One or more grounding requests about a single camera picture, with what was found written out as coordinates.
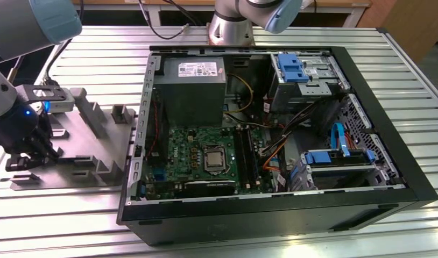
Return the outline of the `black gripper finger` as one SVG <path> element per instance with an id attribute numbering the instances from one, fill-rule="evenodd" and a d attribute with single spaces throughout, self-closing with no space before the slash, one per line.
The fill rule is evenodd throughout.
<path id="1" fill-rule="evenodd" d="M 38 142 L 40 146 L 37 147 L 37 152 L 42 156 L 44 159 L 48 161 L 57 163 L 58 160 L 58 153 L 53 149 L 53 145 L 50 142 L 52 138 L 52 129 L 46 127 L 37 126 L 34 129 L 36 133 L 36 141 Z"/>
<path id="2" fill-rule="evenodd" d="M 26 171 L 48 162 L 49 157 L 40 153 L 12 154 L 5 162 L 5 171 Z"/>

